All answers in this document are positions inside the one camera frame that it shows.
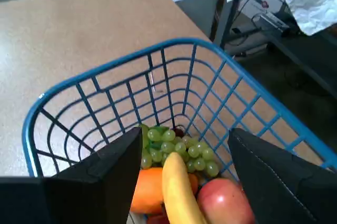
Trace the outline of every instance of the tan table surface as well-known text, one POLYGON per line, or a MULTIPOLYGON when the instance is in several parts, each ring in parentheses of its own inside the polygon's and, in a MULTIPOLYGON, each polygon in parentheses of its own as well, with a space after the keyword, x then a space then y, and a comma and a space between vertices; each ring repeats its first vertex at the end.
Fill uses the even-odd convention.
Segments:
POLYGON ((169 38, 206 38, 171 0, 0 4, 0 175, 27 175, 21 130, 54 84, 169 38))

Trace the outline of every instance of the floor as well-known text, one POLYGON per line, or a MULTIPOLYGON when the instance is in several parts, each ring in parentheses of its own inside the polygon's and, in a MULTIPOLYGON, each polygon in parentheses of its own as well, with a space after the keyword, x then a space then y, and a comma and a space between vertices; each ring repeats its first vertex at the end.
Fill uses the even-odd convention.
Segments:
POLYGON ((334 98, 274 48, 254 53, 239 61, 266 89, 337 152, 337 101, 334 98))

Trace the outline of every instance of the orange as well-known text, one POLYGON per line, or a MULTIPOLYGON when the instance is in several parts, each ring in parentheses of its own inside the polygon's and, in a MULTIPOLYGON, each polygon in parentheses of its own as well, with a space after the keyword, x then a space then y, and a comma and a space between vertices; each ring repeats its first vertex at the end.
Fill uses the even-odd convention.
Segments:
MULTIPOLYGON (((162 212, 162 203, 164 201, 162 171, 163 168, 140 170, 130 207, 131 212, 145 214, 162 212)), ((198 189, 198 179, 194 174, 189 174, 189 179, 192 191, 195 194, 198 189)))

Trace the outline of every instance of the red fruit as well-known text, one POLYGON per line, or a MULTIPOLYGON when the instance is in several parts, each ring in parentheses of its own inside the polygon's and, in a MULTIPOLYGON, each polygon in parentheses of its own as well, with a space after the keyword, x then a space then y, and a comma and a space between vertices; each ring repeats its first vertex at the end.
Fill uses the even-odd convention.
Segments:
POLYGON ((175 132, 175 136, 178 136, 180 138, 185 136, 184 131, 180 128, 174 128, 173 131, 175 132))
POLYGON ((242 187, 229 179, 216 178, 203 186, 198 205, 209 224, 254 224, 254 213, 242 187))
POLYGON ((147 219, 147 224, 170 224, 166 215, 150 216, 147 219))

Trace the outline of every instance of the blue wire basket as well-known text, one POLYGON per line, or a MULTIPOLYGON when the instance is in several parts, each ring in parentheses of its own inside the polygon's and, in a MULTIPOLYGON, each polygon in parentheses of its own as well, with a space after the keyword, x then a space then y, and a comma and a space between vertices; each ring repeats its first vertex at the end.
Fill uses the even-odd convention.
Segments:
POLYGON ((181 127, 198 135, 214 150, 221 174, 236 180, 226 142, 234 127, 324 168, 337 168, 334 152, 223 50, 203 40, 178 38, 101 65, 40 95, 22 133, 29 175, 58 173, 140 123, 181 127), (183 64, 184 70, 177 72, 183 64))

